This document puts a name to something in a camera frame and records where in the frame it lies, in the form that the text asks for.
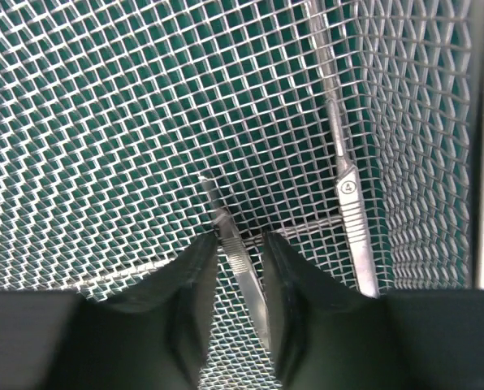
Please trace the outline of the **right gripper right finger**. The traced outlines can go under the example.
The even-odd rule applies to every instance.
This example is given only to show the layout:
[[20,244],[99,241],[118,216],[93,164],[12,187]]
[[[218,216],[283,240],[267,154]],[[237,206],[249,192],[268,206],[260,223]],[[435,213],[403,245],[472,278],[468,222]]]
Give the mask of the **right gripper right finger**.
[[484,389],[484,290],[367,297],[263,239],[274,372],[286,389]]

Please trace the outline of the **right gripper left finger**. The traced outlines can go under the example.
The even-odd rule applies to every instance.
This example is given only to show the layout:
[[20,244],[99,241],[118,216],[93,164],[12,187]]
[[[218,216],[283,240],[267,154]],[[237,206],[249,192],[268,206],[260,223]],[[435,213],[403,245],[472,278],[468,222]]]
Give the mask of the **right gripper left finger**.
[[218,239],[104,301],[0,291],[0,389],[195,389],[208,354]]

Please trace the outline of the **surgical kit tray edge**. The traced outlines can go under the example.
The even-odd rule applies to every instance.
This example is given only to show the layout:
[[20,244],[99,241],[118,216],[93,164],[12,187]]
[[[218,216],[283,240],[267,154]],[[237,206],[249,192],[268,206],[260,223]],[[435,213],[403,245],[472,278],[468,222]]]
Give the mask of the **surgical kit tray edge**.
[[484,1],[0,1],[0,389],[484,389]]

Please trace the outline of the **small steel scalpel handle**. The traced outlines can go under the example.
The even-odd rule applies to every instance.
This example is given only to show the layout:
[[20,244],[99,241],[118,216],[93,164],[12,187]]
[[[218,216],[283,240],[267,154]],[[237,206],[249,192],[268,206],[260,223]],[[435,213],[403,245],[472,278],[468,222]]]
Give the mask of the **small steel scalpel handle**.
[[214,181],[204,175],[199,175],[199,181],[203,190],[207,192],[214,215],[212,222],[217,227],[223,252],[240,287],[255,331],[261,344],[266,349],[270,349],[270,329],[266,299],[248,250],[231,212],[218,195]]

